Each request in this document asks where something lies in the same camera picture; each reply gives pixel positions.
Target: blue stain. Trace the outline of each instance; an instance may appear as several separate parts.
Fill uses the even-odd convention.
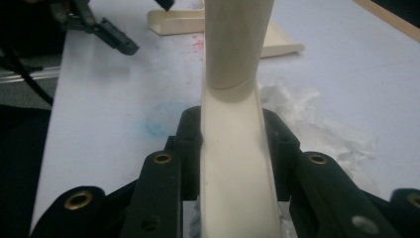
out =
[[[176,133],[179,119],[189,105],[184,102],[171,101],[159,104],[148,115],[146,126],[154,136],[173,136]]]

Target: cream plastic piece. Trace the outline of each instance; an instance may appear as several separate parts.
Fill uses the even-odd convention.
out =
[[[203,238],[280,237],[272,167],[255,78],[271,7],[272,0],[206,2],[209,17],[205,33],[200,154]],[[237,9],[241,12],[232,14]]]
[[[204,8],[196,10],[152,10],[148,13],[149,27],[158,35],[204,32]],[[294,43],[274,21],[266,31],[261,58],[302,52],[304,46]]]

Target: wooden block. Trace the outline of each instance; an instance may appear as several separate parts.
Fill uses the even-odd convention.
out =
[[[392,27],[396,28],[400,32],[404,33],[414,41],[420,43],[420,29],[411,23],[401,19],[397,15],[390,11],[382,8],[371,0],[354,0],[356,3],[375,14],[376,17],[382,19]]]

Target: white tissue paper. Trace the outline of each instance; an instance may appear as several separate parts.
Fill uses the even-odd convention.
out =
[[[376,158],[377,136],[344,123],[323,118],[314,102],[320,93],[310,87],[287,87],[284,81],[261,86],[262,107],[275,112],[300,141],[300,149],[321,152],[335,159],[361,189],[378,195],[375,182],[358,162]],[[283,237],[297,237],[288,214],[288,203],[281,202]]]

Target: black clamp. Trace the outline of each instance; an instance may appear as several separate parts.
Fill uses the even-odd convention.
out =
[[[176,135],[146,158],[136,181],[106,196],[86,186],[61,195],[31,238],[182,237],[182,201],[200,190],[200,115],[200,107],[184,111]],[[277,199],[290,202],[299,238],[420,237],[419,189],[398,189],[390,201],[362,191],[332,158],[302,153],[275,113],[263,116]]]
[[[124,55],[132,56],[139,47],[110,21],[103,19],[96,23],[87,0],[70,0],[72,13],[68,13],[60,0],[50,0],[52,16],[59,22],[62,30],[84,31],[95,34],[108,46],[117,49]]]
[[[157,3],[163,8],[166,12],[172,7],[174,0],[156,0]]]

